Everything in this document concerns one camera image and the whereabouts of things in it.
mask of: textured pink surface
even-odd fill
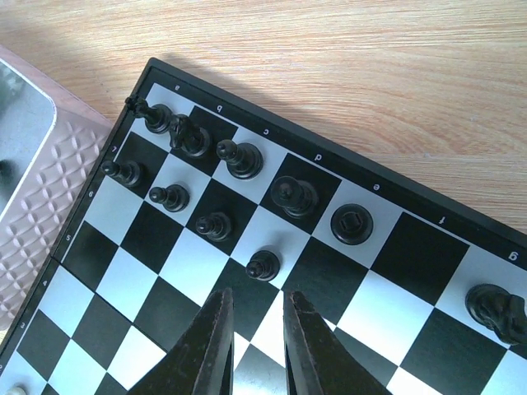
[[[55,109],[55,122],[0,219],[0,329],[6,329],[27,296],[112,125],[2,46],[0,59],[47,95]]]

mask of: black pawn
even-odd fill
[[[205,156],[211,148],[210,134],[186,115],[174,115],[170,121],[170,148],[182,150],[191,158]]]
[[[231,219],[222,212],[213,212],[198,218],[196,231],[211,241],[223,241],[231,235]]]
[[[331,231],[338,241],[348,245],[364,243],[373,231],[370,212],[358,204],[345,204],[331,217]]]
[[[227,165],[227,170],[237,179],[252,179],[264,164],[262,153],[248,142],[236,144],[232,140],[218,142],[216,153]]]
[[[525,299],[493,284],[480,284],[467,292],[465,307],[470,316],[494,331],[504,343],[527,345]]]
[[[168,131],[172,111],[166,105],[158,104],[150,107],[139,95],[132,95],[124,102],[135,118],[145,119],[145,126],[150,132],[162,134]]]
[[[271,281],[280,272],[278,257],[268,250],[255,253],[245,267],[245,273],[250,278],[260,281]]]
[[[181,185],[173,184],[167,188],[154,187],[148,193],[150,200],[162,204],[167,211],[178,212],[187,207],[189,192]]]
[[[279,177],[273,182],[271,199],[293,218],[308,216],[319,201],[311,184],[288,175]]]
[[[101,165],[102,171],[125,187],[135,187],[141,182],[142,168],[137,162],[127,160],[122,165],[107,160]]]

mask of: pink box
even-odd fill
[[[21,307],[113,125],[2,46],[0,84],[3,330]]]

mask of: white pawn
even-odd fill
[[[5,393],[5,395],[27,395],[26,391],[24,391],[20,387],[13,387],[9,391]]]

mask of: chessboard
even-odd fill
[[[465,305],[486,283],[527,298],[527,236],[153,58],[7,334],[0,393],[125,394],[230,287],[235,395],[287,393],[288,290],[393,394],[525,394],[527,346]]]

